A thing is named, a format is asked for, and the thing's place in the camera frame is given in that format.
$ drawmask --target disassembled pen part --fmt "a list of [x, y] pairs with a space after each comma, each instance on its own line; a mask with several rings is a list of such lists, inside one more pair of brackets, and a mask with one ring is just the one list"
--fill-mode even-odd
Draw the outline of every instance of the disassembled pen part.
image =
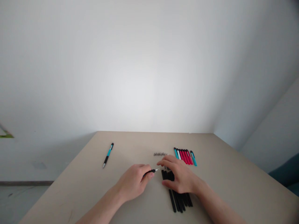
[[168, 153], [164, 153], [164, 152], [155, 152], [154, 156], [165, 156], [168, 155]]

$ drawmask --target forearm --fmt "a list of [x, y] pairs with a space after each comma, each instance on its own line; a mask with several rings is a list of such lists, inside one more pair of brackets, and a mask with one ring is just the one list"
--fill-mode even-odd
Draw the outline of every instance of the forearm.
[[204, 181], [197, 181], [195, 194], [215, 224], [245, 224], [246, 222], [225, 203]]
[[77, 224], [108, 224], [122, 204], [121, 195], [112, 187]]

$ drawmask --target black pen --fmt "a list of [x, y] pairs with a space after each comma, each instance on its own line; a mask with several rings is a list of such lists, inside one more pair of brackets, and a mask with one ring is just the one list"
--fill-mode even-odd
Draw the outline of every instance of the black pen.
[[159, 170], [159, 169], [153, 169], [153, 170], [147, 171], [147, 172], [143, 175], [143, 177], [144, 177], [147, 173], [150, 173], [150, 172], [154, 173], [154, 172], [156, 172], [157, 170]]
[[106, 156], [106, 159], [105, 159], [103, 168], [105, 167], [105, 165], [106, 165], [106, 163], [107, 163], [107, 161], [108, 161], [108, 158], [109, 158], [110, 152], [111, 152], [111, 150], [112, 150], [112, 148], [113, 148], [113, 145], [114, 145], [114, 143], [111, 144], [111, 147], [110, 147], [110, 149], [109, 149], [109, 151], [108, 151], [108, 154], [107, 154], [107, 156]]

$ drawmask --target right hand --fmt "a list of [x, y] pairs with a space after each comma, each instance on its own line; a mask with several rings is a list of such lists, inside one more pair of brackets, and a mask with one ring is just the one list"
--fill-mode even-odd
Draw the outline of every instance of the right hand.
[[204, 183], [202, 179], [196, 176], [183, 160], [179, 160], [172, 155], [164, 156], [157, 165], [167, 166], [174, 173], [174, 181], [163, 180], [162, 184], [168, 188], [182, 193], [197, 193], [200, 185]]

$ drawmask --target beige tabletop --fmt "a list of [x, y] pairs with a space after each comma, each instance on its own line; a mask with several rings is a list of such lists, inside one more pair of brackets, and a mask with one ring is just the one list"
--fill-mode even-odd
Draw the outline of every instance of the beige tabletop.
[[[111, 143], [113, 150], [104, 169]], [[192, 171], [248, 223], [299, 223], [299, 197], [214, 134], [97, 132], [20, 223], [75, 223], [135, 163], [156, 163], [173, 148], [194, 152]], [[144, 193], [125, 203], [110, 223], [212, 223], [198, 199], [174, 213], [161, 171]]]

